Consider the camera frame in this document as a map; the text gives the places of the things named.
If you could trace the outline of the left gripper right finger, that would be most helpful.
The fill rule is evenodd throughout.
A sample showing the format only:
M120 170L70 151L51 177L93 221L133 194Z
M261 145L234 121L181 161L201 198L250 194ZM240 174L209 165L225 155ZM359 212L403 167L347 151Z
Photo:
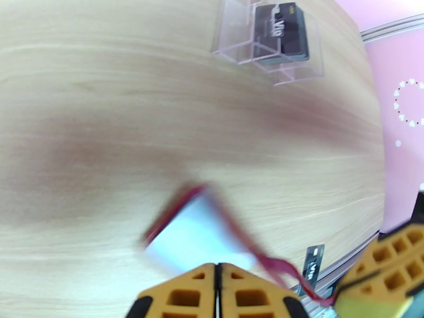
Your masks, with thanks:
M217 265L217 318L310 318L299 296L228 263Z

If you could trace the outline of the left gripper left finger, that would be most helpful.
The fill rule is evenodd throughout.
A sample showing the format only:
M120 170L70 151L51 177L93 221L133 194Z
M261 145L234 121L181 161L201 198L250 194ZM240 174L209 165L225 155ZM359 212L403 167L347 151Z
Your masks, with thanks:
M145 289L125 318L215 318L215 268L215 264L203 264Z

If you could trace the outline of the black VIP card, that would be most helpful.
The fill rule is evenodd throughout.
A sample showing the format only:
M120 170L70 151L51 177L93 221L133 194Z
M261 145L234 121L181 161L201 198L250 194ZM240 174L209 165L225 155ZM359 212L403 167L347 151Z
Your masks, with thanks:
M310 284L313 290L315 289L318 280L324 250L324 244L309 246L306 250L303 277Z

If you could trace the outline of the red leather card holder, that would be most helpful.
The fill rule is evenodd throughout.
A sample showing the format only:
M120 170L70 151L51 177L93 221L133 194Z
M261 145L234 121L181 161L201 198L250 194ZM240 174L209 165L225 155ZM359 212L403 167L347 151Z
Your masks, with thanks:
M299 282L309 298L322 306L336 296L320 297L297 268L271 257L231 215L218 191L206 183L183 185L142 235L145 251L160 263L182 273L204 263L230 263L250 270L260 265L278 285L281 275Z

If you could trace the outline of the right aluminium table side rail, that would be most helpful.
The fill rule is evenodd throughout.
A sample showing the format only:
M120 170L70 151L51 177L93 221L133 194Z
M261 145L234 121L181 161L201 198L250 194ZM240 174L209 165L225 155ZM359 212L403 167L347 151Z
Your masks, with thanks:
M320 271L315 285L316 293L323 297L329 298L335 292L341 278L356 263L365 247L380 234L376 231L371 237L367 238L360 246L354 248L347 255L331 264L329 267ZM332 307L324 307L313 302L308 296L302 295L301 302L310 316L310 318L339 318Z

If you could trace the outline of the right aluminium frame post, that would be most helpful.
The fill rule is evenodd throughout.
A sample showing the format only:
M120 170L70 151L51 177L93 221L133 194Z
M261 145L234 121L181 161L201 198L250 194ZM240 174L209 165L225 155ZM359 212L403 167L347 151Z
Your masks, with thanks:
M369 43L396 34L411 30L424 28L424 14L418 14L393 22L389 22L377 27L362 31L360 33L363 43Z

